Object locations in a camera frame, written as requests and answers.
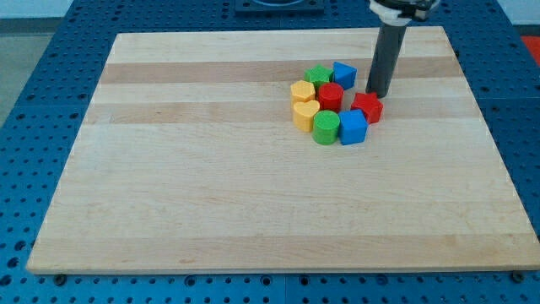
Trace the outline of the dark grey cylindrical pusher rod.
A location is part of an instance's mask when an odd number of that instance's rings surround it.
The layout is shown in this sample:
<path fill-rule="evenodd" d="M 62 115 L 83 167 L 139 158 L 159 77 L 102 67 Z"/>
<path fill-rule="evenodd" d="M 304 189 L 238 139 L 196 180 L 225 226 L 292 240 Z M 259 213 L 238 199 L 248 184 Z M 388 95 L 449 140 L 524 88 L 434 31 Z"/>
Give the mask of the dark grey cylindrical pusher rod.
<path fill-rule="evenodd" d="M 365 92 L 384 98 L 390 88 L 406 26 L 381 24 Z"/>

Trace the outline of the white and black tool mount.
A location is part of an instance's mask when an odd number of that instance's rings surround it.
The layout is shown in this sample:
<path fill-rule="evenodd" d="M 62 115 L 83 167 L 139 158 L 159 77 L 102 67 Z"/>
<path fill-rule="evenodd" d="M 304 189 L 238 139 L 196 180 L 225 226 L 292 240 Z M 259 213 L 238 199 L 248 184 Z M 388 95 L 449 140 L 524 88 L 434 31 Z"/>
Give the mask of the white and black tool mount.
<path fill-rule="evenodd" d="M 369 9 L 383 24 L 406 26 L 411 21 L 424 22 L 440 6 L 440 0 L 370 0 Z"/>

